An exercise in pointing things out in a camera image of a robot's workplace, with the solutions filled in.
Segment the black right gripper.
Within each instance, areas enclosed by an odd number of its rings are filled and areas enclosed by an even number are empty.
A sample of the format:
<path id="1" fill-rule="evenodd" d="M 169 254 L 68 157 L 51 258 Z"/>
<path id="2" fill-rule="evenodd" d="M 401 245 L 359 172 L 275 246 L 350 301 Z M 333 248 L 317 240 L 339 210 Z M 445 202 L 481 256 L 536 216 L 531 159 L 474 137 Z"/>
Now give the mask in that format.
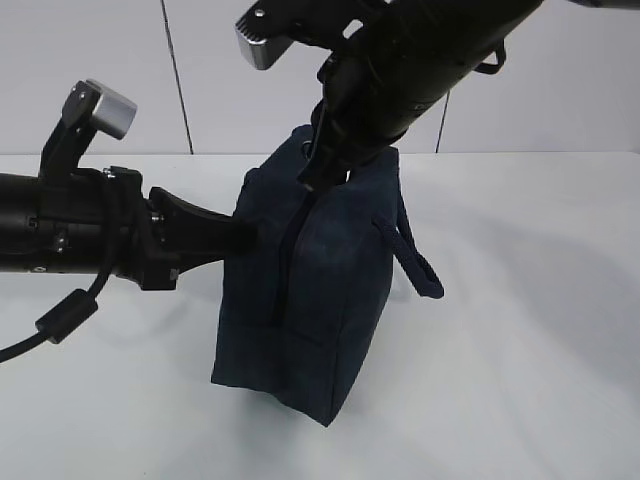
<path id="1" fill-rule="evenodd" d="M 351 164 L 400 139 L 399 132 L 383 129 L 382 83 L 370 61 L 372 33 L 371 25 L 361 27 L 318 71 L 322 100 L 312 113 L 312 143 L 302 147 L 307 163 L 298 175 L 309 191 L 326 193 L 344 184 Z"/>

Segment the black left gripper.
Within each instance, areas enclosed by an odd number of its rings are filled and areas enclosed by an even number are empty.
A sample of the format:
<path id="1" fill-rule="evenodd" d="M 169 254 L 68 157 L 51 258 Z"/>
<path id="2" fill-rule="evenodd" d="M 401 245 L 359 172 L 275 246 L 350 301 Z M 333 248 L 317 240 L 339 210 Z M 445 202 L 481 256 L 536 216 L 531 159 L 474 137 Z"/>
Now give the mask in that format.
<path id="1" fill-rule="evenodd" d="M 191 204 L 161 187 L 147 200 L 142 175 L 79 166 L 98 129 L 88 120 L 59 120 L 38 171 L 38 229 L 50 233 L 55 273 L 96 272 L 89 289 L 111 276 L 143 291 L 172 291 L 178 271 L 246 254 L 258 229 L 251 222 Z"/>

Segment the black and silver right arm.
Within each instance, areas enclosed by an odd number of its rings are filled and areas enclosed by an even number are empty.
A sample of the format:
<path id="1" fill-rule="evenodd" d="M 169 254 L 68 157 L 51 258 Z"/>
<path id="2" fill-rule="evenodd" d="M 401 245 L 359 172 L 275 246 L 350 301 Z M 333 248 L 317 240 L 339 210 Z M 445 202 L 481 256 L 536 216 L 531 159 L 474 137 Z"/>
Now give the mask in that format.
<path id="1" fill-rule="evenodd" d="M 474 70 L 496 73 L 504 40 L 538 1 L 394 1 L 333 52 L 318 78 L 323 98 L 300 182 L 312 191 L 396 143 Z"/>

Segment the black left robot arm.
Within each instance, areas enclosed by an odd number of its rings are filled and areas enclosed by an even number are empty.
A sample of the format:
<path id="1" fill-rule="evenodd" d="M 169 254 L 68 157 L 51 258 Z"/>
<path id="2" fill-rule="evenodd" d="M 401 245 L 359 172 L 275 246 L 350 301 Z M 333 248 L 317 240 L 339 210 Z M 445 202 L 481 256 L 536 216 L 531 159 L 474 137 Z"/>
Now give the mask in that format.
<path id="1" fill-rule="evenodd" d="M 247 253 L 257 229 L 142 191 L 137 170 L 82 168 L 97 131 L 58 122 L 34 176 L 1 176 L 1 268 L 6 272 L 115 275 L 144 291 L 175 289 L 181 274 Z"/>

